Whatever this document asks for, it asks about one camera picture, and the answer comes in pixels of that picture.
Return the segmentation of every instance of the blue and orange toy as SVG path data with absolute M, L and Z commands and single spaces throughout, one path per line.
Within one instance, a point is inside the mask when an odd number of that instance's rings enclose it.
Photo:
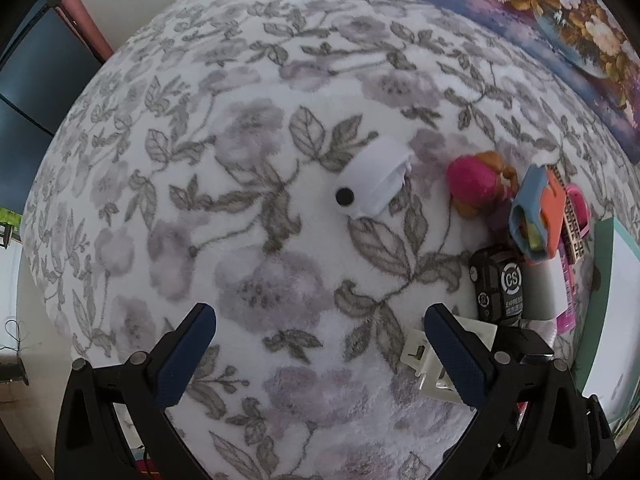
M 530 166 L 509 215 L 511 238 L 529 263 L 556 256 L 565 203 L 566 191 L 554 172 Z

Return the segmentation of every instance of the white circle logo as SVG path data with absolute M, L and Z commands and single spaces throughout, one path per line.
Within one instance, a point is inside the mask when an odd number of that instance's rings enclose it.
M 485 292 L 478 294 L 478 303 L 480 306 L 489 306 L 489 297 Z
M 518 264 L 512 262 L 504 266 L 502 276 L 500 277 L 500 284 L 502 285 L 502 290 L 510 296 L 513 296 L 520 290 L 522 274 L 520 273 Z

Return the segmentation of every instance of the white plastic device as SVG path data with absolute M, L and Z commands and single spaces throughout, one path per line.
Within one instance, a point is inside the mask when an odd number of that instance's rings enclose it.
M 361 150 L 335 181 L 333 200 L 353 219 L 379 215 L 400 191 L 414 154 L 391 137 L 379 137 Z
M 477 319 L 454 317 L 462 325 L 462 328 L 477 334 L 480 341 L 489 350 L 491 349 L 494 345 L 495 333 L 498 330 L 497 325 Z M 431 397 L 431 399 L 464 404 L 422 330 L 409 330 L 404 348 L 402 348 L 400 362 L 415 370 L 415 376 L 418 377 L 418 389 L 422 394 Z
M 522 295 L 524 319 L 541 321 L 555 319 L 569 308 L 560 251 L 551 260 L 522 265 Z

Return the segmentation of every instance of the pile of toys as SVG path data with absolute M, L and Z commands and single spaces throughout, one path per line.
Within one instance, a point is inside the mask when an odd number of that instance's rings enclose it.
M 572 265 L 584 256 L 590 228 L 580 189 L 565 185 L 553 165 L 531 165 L 519 183 L 497 152 L 461 156 L 446 176 L 455 209 L 464 218 L 483 216 L 496 241 L 470 260 L 479 319 L 511 325 L 520 317 L 555 318 L 559 333 L 574 328 Z

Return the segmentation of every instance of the blue gripper pad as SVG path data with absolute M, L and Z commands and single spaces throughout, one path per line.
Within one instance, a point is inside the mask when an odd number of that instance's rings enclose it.
M 449 314 L 450 320 L 439 311 L 440 305 Z M 488 378 L 461 339 L 461 335 L 465 336 L 468 333 L 441 303 L 431 305 L 424 313 L 424 334 L 453 381 L 460 398 L 467 406 L 480 409 L 486 402 Z
M 196 307 L 201 305 L 204 308 L 187 327 L 158 371 L 156 404 L 161 410 L 178 404 L 216 333 L 215 311 L 206 303 L 199 303 Z M 175 332 L 180 332 L 181 327 L 179 326 Z

